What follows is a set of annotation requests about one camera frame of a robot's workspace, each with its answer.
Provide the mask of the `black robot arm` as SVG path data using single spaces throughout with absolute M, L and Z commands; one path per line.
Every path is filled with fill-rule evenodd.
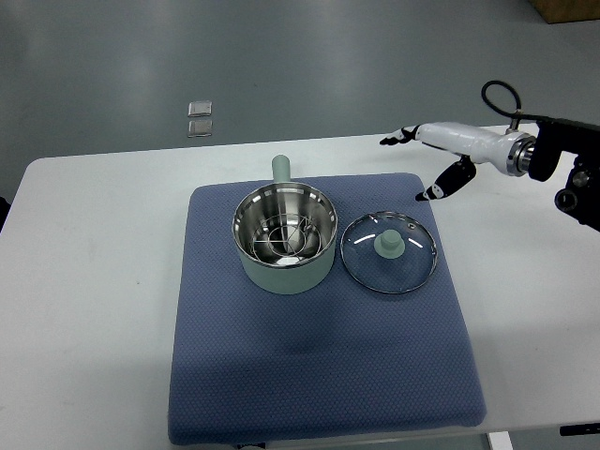
M 554 196 L 559 211 L 579 224 L 599 229 L 599 126 L 561 118 L 535 120 L 538 133 L 528 173 L 545 182 L 561 158 L 570 155 L 564 186 Z

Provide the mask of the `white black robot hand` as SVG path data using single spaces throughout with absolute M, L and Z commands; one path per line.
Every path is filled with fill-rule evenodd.
M 458 156 L 458 161 L 415 196 L 419 202 L 455 194 L 474 179 L 480 164 L 490 164 L 507 176 L 523 176 L 529 171 L 535 145 L 534 136 L 528 133 L 513 130 L 499 134 L 454 122 L 403 127 L 384 137 L 380 144 L 391 146 L 412 141 Z

